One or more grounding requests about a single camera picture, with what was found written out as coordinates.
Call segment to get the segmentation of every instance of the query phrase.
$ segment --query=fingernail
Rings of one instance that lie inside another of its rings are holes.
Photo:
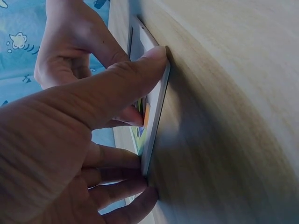
[[[153,49],[146,52],[142,57],[146,57],[154,60],[160,60],[166,57],[166,47],[164,46],[154,47]]]

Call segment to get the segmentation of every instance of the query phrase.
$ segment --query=cartoon print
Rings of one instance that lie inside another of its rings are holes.
[[[107,0],[97,0],[97,1],[94,2],[94,7],[96,9],[100,9],[100,8],[103,7],[103,5],[106,3],[106,1]]]
[[[7,100],[5,100],[4,103],[3,103],[1,106],[4,106],[4,105],[6,105],[6,104],[8,104],[8,101],[7,101]]]
[[[24,49],[27,52],[31,52],[35,49],[35,46],[34,45],[30,46],[30,44],[28,44],[27,47],[24,48],[26,46],[27,36],[24,35],[22,32],[17,33],[17,35],[10,34],[9,37],[13,41],[12,42],[13,49]],[[31,54],[36,55],[39,51],[39,48],[40,47],[38,47],[37,50],[35,49],[35,51],[33,51]],[[13,51],[11,49],[8,49],[7,52],[12,53]]]
[[[8,8],[8,5],[4,0],[0,0],[0,7],[1,8]]]
[[[23,49],[25,47],[27,36],[22,32],[19,32],[16,36],[10,34],[9,37],[13,41],[13,49]]]
[[[30,75],[26,75],[24,76],[24,79],[22,80],[22,82],[26,82],[26,83],[31,83],[31,79],[29,78]]]

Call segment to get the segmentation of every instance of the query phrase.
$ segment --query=light wood panel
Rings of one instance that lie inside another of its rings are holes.
[[[169,47],[149,175],[161,197],[156,223],[297,223],[299,2],[111,0],[111,8],[120,43],[136,13]]]

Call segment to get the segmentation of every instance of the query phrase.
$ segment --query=finger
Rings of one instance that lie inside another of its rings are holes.
[[[146,187],[147,182],[144,178],[131,179],[115,184],[96,186],[89,189],[89,195],[98,209],[103,209],[114,202],[144,191]]]
[[[141,178],[140,169],[128,168],[84,168],[81,172],[82,178],[85,180],[88,188],[99,184],[111,182],[119,182],[127,179]]]
[[[130,105],[125,108],[117,117],[114,118],[115,120],[119,120],[125,123],[128,123],[133,126],[142,126],[143,125],[143,118],[140,112],[134,106]]]
[[[83,167],[140,168],[140,157],[126,149],[91,142]]]
[[[119,120],[110,120],[103,126],[103,128],[122,127],[122,126],[131,126],[131,125]]]
[[[137,62],[117,63],[99,75],[57,87],[52,106],[92,130],[101,128],[156,86],[166,62],[165,47],[154,48]]]
[[[87,32],[81,32],[85,49],[94,54],[105,68],[117,62],[130,61],[100,16],[97,15],[97,22],[93,25]]]
[[[157,191],[154,188],[148,187],[131,204],[107,213],[102,217],[106,221],[106,224],[137,224],[152,211],[157,200]]]

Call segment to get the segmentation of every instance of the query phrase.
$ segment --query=knuckle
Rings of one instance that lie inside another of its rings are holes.
[[[115,64],[121,61],[127,61],[128,55],[124,51],[116,51],[111,54],[111,59],[109,64]]]

